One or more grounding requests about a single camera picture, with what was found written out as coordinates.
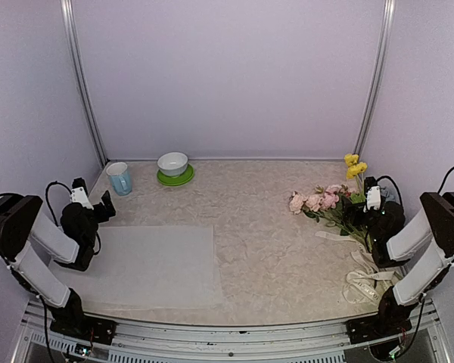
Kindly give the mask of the blue fake flower bunch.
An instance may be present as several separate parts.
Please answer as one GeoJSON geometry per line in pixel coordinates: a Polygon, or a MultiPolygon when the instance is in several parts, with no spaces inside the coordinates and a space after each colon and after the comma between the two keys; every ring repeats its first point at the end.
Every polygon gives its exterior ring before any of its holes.
{"type": "Polygon", "coordinates": [[[386,201],[393,201],[393,202],[396,202],[396,203],[399,202],[398,193],[395,192],[395,191],[392,191],[389,187],[380,186],[380,193],[381,193],[381,196],[386,201]]]}

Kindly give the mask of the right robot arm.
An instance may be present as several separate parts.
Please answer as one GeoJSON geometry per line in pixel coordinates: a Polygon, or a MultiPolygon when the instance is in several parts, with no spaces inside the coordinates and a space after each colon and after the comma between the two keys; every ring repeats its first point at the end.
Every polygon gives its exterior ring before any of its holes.
{"type": "Polygon", "coordinates": [[[454,192],[424,192],[420,201],[422,208],[409,222],[400,205],[387,203],[370,231],[377,267],[399,267],[411,259],[416,263],[384,292],[376,315],[347,322],[352,344],[410,330],[410,314],[454,264],[454,192]]]}

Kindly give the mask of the pink fake flower bunch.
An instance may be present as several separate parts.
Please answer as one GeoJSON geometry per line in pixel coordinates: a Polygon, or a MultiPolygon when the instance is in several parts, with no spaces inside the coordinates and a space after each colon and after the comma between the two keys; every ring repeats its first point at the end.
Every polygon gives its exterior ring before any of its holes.
{"type": "Polygon", "coordinates": [[[317,223],[323,222],[327,228],[337,229],[340,236],[356,239],[371,252],[368,222],[359,227],[344,222],[344,205],[349,203],[365,203],[365,197],[347,185],[329,185],[326,188],[318,186],[309,196],[294,191],[290,196],[288,208],[294,215],[304,214],[317,223]]]}

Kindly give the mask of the yellow fake flower stem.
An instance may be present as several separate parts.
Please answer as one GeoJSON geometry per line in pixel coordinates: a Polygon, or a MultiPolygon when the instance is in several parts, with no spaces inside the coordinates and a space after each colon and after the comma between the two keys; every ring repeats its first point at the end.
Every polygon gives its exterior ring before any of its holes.
{"type": "Polygon", "coordinates": [[[346,154],[344,162],[347,166],[346,177],[355,181],[358,192],[363,195],[365,193],[365,172],[368,169],[368,164],[359,160],[358,154],[346,154]]]}

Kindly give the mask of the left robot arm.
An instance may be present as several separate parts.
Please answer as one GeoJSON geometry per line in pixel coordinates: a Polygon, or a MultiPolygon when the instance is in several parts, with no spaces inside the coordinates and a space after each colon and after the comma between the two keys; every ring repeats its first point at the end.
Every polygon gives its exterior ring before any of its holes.
{"type": "Polygon", "coordinates": [[[37,295],[52,316],[47,328],[90,343],[110,345],[116,322],[86,315],[79,294],[61,282],[38,256],[39,244],[61,267],[84,272],[101,250],[98,228],[116,215],[110,194],[90,204],[83,188],[70,193],[71,201],[56,225],[43,211],[36,195],[0,194],[0,258],[25,290],[37,295]]]}

